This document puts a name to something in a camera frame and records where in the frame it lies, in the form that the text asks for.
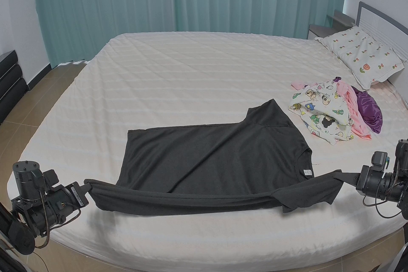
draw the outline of pink garment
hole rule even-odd
[[[296,90],[305,88],[305,86],[316,86],[318,83],[306,84],[303,81],[293,81],[292,86]],[[351,126],[351,130],[363,139],[371,139],[371,129],[364,122],[361,113],[358,111],[357,95],[350,85],[342,80],[337,82],[337,93],[338,95],[344,97],[347,103],[347,107],[350,111],[350,117],[354,120],[354,125]]]

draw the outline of white bed sheet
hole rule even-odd
[[[319,42],[235,33],[123,34],[109,41],[51,109],[21,160],[55,169],[62,184],[115,183],[128,129],[241,121],[248,107],[274,98],[313,150],[313,169],[359,172],[374,151],[394,160],[408,135],[408,111],[388,82],[369,91],[384,125],[373,140],[331,146],[288,111],[293,80],[356,81]],[[10,198],[18,195],[13,176]],[[145,271],[274,271],[326,262],[400,228],[344,185],[332,205],[283,214],[280,207],[229,213],[138,217],[89,206],[51,238],[112,264]],[[383,214],[398,212],[395,203]]]

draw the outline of pillow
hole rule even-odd
[[[358,26],[317,39],[344,62],[365,90],[370,89],[371,83],[385,81],[404,68],[389,46],[377,42]]]

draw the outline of purple fabric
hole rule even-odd
[[[382,112],[377,102],[367,93],[359,91],[354,86],[353,90],[357,95],[358,111],[361,113],[364,122],[377,134],[381,132]]]

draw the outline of brown floor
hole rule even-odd
[[[32,91],[28,92],[14,107],[0,126],[0,202],[11,208],[7,196],[7,181],[11,166],[18,161],[22,151],[34,135],[37,127],[55,102],[72,83],[84,64],[59,66],[50,71]],[[37,239],[38,244],[44,240]],[[294,269],[293,272],[352,272],[370,271],[380,263],[396,255],[404,244],[402,229],[341,258],[308,268]],[[36,249],[48,266],[49,272],[118,272],[127,271],[86,257],[54,241],[44,249]],[[34,254],[19,255],[34,271],[46,272],[43,262]]]

